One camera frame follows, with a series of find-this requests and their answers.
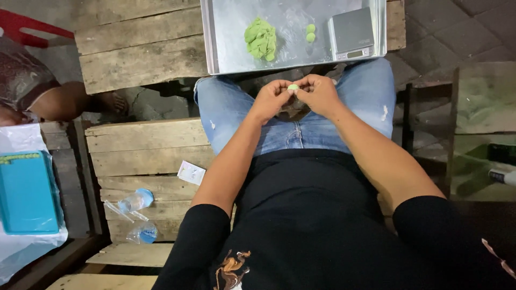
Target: hand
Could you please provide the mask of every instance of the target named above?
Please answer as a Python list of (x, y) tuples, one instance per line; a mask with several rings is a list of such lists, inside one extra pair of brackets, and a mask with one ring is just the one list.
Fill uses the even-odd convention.
[(297, 98), (305, 102), (312, 111), (327, 119), (331, 119), (334, 113), (343, 106), (338, 98), (335, 85), (329, 77), (309, 74), (295, 81), (294, 84), (300, 88), (294, 92)]
[(257, 120), (261, 125), (267, 124), (294, 94), (293, 90), (287, 90), (291, 84), (292, 82), (287, 80), (278, 79), (265, 85), (256, 96), (247, 116)]

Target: forearm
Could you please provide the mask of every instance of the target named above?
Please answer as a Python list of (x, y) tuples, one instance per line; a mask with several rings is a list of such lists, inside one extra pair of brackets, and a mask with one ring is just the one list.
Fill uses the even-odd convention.
[(394, 210), (416, 196), (444, 197), (417, 161), (393, 141), (367, 125), (346, 106), (329, 119), (373, 186)]
[(215, 157), (190, 206), (213, 204), (231, 217), (233, 203), (246, 179), (262, 125), (246, 117), (235, 134)]

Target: digital scale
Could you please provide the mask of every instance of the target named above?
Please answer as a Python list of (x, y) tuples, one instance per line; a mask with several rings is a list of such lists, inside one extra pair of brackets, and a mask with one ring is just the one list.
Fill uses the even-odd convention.
[(375, 36), (369, 7), (335, 15), (328, 27), (333, 60), (354, 60), (373, 54)]

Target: black shirt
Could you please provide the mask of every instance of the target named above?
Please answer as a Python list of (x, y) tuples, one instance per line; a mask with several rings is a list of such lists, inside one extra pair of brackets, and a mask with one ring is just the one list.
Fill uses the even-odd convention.
[(516, 287), (505, 262), (445, 199), (402, 203), (393, 215), (396, 236), (376, 194), (345, 153), (256, 157), (233, 231), (222, 209), (192, 207), (153, 289)]

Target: bare foot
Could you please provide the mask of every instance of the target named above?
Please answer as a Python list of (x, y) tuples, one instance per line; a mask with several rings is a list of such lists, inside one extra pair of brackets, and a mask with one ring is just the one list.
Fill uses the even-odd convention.
[(114, 112), (126, 115), (129, 104), (124, 97), (115, 92), (99, 93), (91, 96), (93, 98), (93, 112)]
[(25, 123), (27, 123), (27, 117), (23, 113), (0, 105), (0, 127)]

